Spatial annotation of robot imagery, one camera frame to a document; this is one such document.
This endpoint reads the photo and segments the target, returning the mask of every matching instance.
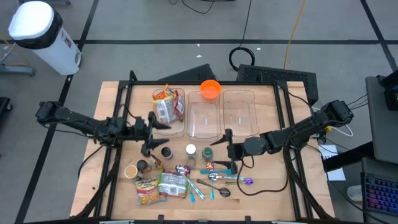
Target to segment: food package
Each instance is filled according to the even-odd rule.
[[[160,175],[159,193],[185,198],[187,196],[187,184],[186,177],[163,171]]]
[[[166,85],[162,92],[152,95],[152,98],[161,123],[169,124],[177,119],[183,120],[184,101],[177,90],[172,90]]]
[[[155,202],[165,202],[166,197],[159,193],[159,177],[136,181],[137,205],[150,205]]]

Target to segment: jar lid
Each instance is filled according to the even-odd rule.
[[[148,167],[148,163],[145,160],[140,160],[137,162],[138,170],[145,170]]]
[[[211,156],[213,154],[213,150],[211,150],[209,147],[206,147],[205,150],[203,151],[203,153],[206,156]]]
[[[187,145],[185,150],[187,151],[188,154],[194,154],[197,151],[197,148],[194,144],[189,144]]]
[[[161,153],[162,153],[162,156],[169,157],[172,154],[172,151],[168,147],[163,147]]]

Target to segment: black lid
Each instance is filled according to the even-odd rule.
[[[137,162],[137,168],[138,170],[144,170],[148,167],[148,163],[145,160],[140,160]]]
[[[172,151],[168,147],[163,147],[162,156],[169,157],[172,154]]]

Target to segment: orange bowl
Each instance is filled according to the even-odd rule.
[[[200,93],[206,99],[215,99],[221,93],[221,85],[216,80],[206,80],[200,85]]]

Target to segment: small cup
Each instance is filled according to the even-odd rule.
[[[127,166],[124,170],[124,175],[132,180],[141,180],[144,177],[144,174],[134,165]]]

